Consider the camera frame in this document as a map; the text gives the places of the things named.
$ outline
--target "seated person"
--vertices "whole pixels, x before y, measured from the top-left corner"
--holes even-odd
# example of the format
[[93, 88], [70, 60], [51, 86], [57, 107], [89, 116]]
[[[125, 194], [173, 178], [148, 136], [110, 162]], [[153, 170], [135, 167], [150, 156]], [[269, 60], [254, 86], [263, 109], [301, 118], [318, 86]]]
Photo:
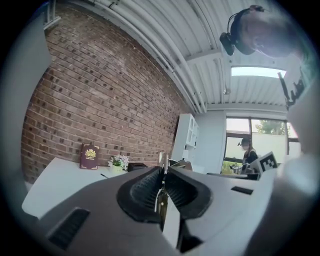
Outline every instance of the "seated person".
[[245, 151], [243, 155], [242, 164], [251, 164], [258, 158], [256, 150], [253, 148], [251, 141], [248, 138], [243, 138], [241, 141], [241, 147]]

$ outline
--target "maroon book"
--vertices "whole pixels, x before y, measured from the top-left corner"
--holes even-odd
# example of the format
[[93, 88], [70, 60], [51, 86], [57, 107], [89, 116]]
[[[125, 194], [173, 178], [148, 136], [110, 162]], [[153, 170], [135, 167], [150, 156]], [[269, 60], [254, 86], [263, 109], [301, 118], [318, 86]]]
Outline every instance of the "maroon book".
[[98, 152], [98, 146], [82, 143], [80, 168], [91, 170], [98, 169]]

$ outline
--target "flower pot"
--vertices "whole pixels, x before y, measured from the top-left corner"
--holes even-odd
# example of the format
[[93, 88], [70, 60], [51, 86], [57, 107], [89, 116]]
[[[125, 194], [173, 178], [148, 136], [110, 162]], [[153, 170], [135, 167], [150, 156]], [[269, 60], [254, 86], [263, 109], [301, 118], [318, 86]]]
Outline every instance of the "flower pot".
[[121, 172], [121, 171], [122, 171], [122, 167], [121, 167], [121, 166], [114, 166], [114, 165], [112, 165], [111, 171], [113, 171], [113, 172], [115, 172], [115, 173]]

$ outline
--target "headphones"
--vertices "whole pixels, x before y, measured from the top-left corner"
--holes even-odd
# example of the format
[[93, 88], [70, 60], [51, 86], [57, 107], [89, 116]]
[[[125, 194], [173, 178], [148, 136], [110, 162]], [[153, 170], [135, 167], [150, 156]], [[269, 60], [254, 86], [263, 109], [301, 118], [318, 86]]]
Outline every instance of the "headphones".
[[[227, 24], [227, 33], [223, 32], [220, 35], [220, 38], [219, 38], [220, 42], [222, 43], [223, 48], [225, 49], [226, 53], [230, 56], [232, 56], [234, 54], [235, 47], [237, 47], [240, 52], [242, 52], [243, 54], [246, 54], [246, 55], [252, 54], [254, 52], [254, 50], [248, 49], [247, 47], [245, 47], [242, 44], [242, 42], [239, 41], [239, 39], [237, 38], [237, 28], [236, 28], [241, 16], [246, 11], [249, 11], [252, 9], [257, 12], [264, 12], [265, 11], [265, 9], [260, 5], [251, 5], [250, 8], [243, 9], [242, 11], [231, 15], [231, 17], [228, 20], [228, 24]], [[231, 25], [231, 31], [230, 31], [230, 32], [232, 32], [232, 34], [231, 34], [229, 32], [229, 23], [232, 18], [234, 18], [234, 21]]]

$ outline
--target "white ceiling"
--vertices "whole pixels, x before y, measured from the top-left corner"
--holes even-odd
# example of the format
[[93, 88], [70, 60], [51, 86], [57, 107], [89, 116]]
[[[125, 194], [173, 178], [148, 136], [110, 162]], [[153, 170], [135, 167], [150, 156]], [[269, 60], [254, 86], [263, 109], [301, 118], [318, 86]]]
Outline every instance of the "white ceiling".
[[[228, 56], [219, 41], [229, 17], [250, 5], [261, 5], [279, 13], [266, 0], [120, 0], [108, 8], [109, 0], [93, 1], [151, 47], [153, 56], [173, 78], [188, 104], [204, 113], [225, 104], [246, 104], [285, 111], [279, 79], [233, 76], [232, 66], [263, 66], [286, 70], [288, 89], [300, 77], [294, 56], [271, 59], [259, 53], [246, 56], [235, 51]], [[224, 90], [230, 89], [229, 95]]]

